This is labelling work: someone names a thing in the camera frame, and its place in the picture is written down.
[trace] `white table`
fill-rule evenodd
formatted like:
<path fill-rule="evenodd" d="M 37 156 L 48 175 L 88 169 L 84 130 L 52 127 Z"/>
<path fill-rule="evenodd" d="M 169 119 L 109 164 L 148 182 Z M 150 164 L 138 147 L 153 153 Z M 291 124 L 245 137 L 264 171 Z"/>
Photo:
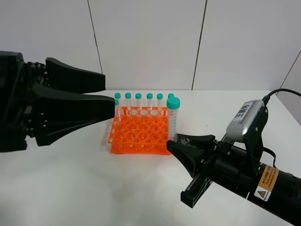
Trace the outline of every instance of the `white table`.
<path fill-rule="evenodd" d="M 163 91 L 164 96 L 170 91 Z M 114 91 L 100 94 L 113 97 Z M 221 139 L 239 107 L 268 91 L 173 91 L 179 133 Z M 268 103 L 264 145 L 279 169 L 301 177 L 301 127 L 276 96 Z M 0 155 L 1 226 L 289 225 L 217 184 L 191 209 L 180 193 L 191 181 L 173 156 L 113 155 L 112 120 L 79 129 L 50 146 Z M 264 154 L 262 162 L 271 165 Z"/>

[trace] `teal cap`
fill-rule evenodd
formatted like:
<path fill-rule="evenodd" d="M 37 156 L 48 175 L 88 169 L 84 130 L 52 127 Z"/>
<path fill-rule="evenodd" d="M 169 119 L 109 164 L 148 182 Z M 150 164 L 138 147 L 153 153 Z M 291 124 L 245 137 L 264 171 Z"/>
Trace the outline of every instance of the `teal cap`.
<path fill-rule="evenodd" d="M 152 99 L 152 93 L 148 93 L 148 94 L 146 95 L 146 98 Z"/>
<path fill-rule="evenodd" d="M 170 97 L 167 99 L 167 108 L 176 110 L 180 108 L 180 99 L 177 97 Z"/>
<path fill-rule="evenodd" d="M 158 100 L 162 100 L 163 99 L 163 94 L 162 93 L 158 93 L 157 94 L 157 99 Z"/>
<path fill-rule="evenodd" d="M 115 93 L 115 99 L 120 99 L 121 98 L 121 94 L 120 93 Z"/>
<path fill-rule="evenodd" d="M 135 97 L 136 97 L 136 99 L 141 99 L 141 93 L 136 93 L 136 95 L 135 95 Z"/>
<path fill-rule="evenodd" d="M 126 99 L 129 99 L 132 97 L 132 94 L 131 93 L 126 93 Z"/>

